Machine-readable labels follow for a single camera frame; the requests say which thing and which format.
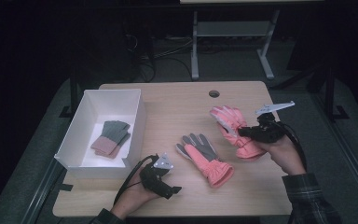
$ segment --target electrical cord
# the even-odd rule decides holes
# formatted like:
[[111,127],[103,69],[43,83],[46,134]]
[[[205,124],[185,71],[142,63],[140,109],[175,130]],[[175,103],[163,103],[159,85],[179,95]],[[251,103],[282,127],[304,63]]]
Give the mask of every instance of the electrical cord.
[[113,205],[116,204],[116,202],[118,201],[118,199],[120,198],[121,194],[128,188],[128,184],[130,183],[130,180],[132,179],[132,177],[135,175],[135,173],[139,170],[139,168],[141,168],[142,164],[144,164],[145,161],[147,161],[148,159],[152,159],[156,156],[148,156],[146,158],[144,158],[143,160],[139,161],[138,164],[136,164],[136,166],[132,169],[132,171],[130,172],[129,176],[127,176],[127,179],[124,181],[123,185],[121,186],[121,188],[118,190],[118,193],[116,195],[115,201],[113,202]]
[[[270,120],[265,120],[266,122],[270,123],[270,124],[273,124],[275,126],[277,126],[278,128],[280,128],[284,134],[287,135],[287,137],[289,137],[289,139],[293,142],[293,144],[295,145],[295,149],[301,159],[301,162],[303,163],[303,166],[304,166],[304,169],[307,171],[307,161],[306,161],[306,157],[305,157],[305,153],[302,149],[302,146],[300,145],[299,143],[299,140],[298,140],[298,137],[296,136],[296,132],[295,130],[290,127],[289,125],[287,124],[284,124],[284,123],[277,123],[277,122],[274,122],[274,121],[270,121]],[[290,217],[287,221],[287,224],[292,224],[293,221],[295,219],[295,215],[293,213],[293,211],[290,213]]]
[[[190,68],[183,61],[181,61],[179,59],[175,59],[175,58],[166,58],[166,56],[169,56],[169,55],[178,54],[178,53],[188,53],[191,51],[192,43],[193,43],[192,38],[184,37],[183,39],[188,40],[188,41],[179,47],[176,47],[176,48],[170,49],[170,50],[166,50],[166,51],[163,51],[163,52],[155,54],[155,55],[144,55],[144,56],[140,57],[141,62],[139,64],[141,66],[142,65],[147,66],[152,70],[151,77],[148,77],[146,72],[141,68],[140,73],[141,73],[141,77],[144,80],[144,82],[146,82],[146,83],[151,82],[156,77],[156,75],[158,73],[158,69],[155,64],[155,61],[158,61],[158,60],[174,60],[174,61],[181,63],[185,67],[186,71],[188,72],[188,74],[190,76],[190,80],[193,81],[193,79],[191,78]],[[203,39],[204,39],[204,37],[198,38],[197,42],[202,42]],[[224,47],[222,46],[222,44],[218,45],[220,47],[219,50],[211,50],[214,48],[214,46],[216,46],[216,42],[211,41],[211,43],[212,43],[212,45],[210,45],[206,50],[202,50],[202,49],[199,50],[199,54],[216,54],[216,53],[224,51]],[[227,43],[227,41],[225,41],[223,44],[227,45],[228,48],[230,48],[230,45],[229,45],[229,43]]]

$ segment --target glove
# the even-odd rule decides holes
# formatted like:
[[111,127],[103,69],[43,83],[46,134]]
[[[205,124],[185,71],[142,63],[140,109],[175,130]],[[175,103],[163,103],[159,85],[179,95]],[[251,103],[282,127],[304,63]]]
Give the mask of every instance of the glove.
[[130,136],[127,132],[129,128],[130,125],[123,121],[106,121],[103,124],[103,132],[92,143],[91,148],[95,149],[96,155],[114,159],[121,146]]
[[212,145],[203,134],[198,137],[193,133],[183,136],[183,142],[184,146],[176,144],[177,151],[196,164],[212,188],[221,187],[232,177],[234,168],[218,160]]
[[239,128],[247,126],[242,113],[238,108],[227,105],[214,106],[210,111],[212,117],[217,120],[217,127],[228,142],[238,147],[237,157],[244,161],[255,161],[264,154],[266,150],[255,146],[253,140],[249,137],[242,137],[238,134]]

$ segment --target gray glove fingers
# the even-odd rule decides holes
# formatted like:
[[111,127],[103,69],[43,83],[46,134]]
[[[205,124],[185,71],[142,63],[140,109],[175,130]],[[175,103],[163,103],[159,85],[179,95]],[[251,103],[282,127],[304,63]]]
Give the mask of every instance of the gray glove fingers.
[[130,125],[126,122],[120,120],[108,120],[103,124],[103,133],[110,132],[116,130],[128,130]]
[[188,136],[185,136],[185,135],[184,135],[184,136],[182,137],[182,139],[183,139],[183,142],[184,142],[185,144],[189,144],[189,145],[195,146],[194,142],[192,142],[191,139],[190,139]]
[[204,135],[201,138],[198,138],[195,134],[191,133],[189,137],[183,136],[183,141],[186,144],[193,145],[208,161],[217,159],[216,153]]
[[120,142],[117,144],[119,147],[123,147],[124,143],[130,138],[130,134],[129,133],[125,133],[124,137],[121,138]]
[[109,138],[110,140],[119,143],[127,135],[127,130],[111,130],[103,134],[104,137]]
[[212,145],[209,142],[208,138],[206,138],[206,136],[203,135],[202,133],[200,133],[200,135],[199,135],[199,140],[203,145],[211,147],[213,149],[213,151],[214,151],[214,148],[212,147]]
[[193,134],[193,133],[190,134],[190,140],[191,140],[191,142],[193,143],[193,146],[194,146],[194,147],[203,145],[203,144],[200,142],[199,138],[198,138],[195,134]]
[[185,148],[184,148],[182,145],[176,144],[176,150],[177,150],[180,154],[182,154],[182,156],[184,156],[184,157],[186,157],[187,159],[191,160],[190,155],[187,154]]

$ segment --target white box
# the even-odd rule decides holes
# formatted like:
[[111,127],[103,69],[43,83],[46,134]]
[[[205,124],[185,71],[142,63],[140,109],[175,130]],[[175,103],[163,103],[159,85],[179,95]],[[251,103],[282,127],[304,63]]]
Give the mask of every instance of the white box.
[[[130,138],[114,159],[90,147],[107,120],[130,124]],[[141,90],[86,90],[54,158],[76,178],[126,178],[141,159],[145,124]]]

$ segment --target wrist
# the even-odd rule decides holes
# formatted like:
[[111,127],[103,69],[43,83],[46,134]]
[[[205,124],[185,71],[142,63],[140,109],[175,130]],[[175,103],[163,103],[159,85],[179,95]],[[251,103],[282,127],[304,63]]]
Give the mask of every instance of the wrist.
[[120,218],[121,220],[126,219],[128,215],[125,206],[120,206],[120,205],[113,205],[112,209],[110,209],[110,212],[114,214],[116,217]]
[[287,172],[288,175],[304,175],[306,173],[307,172],[305,171],[304,167],[298,167],[294,170]]

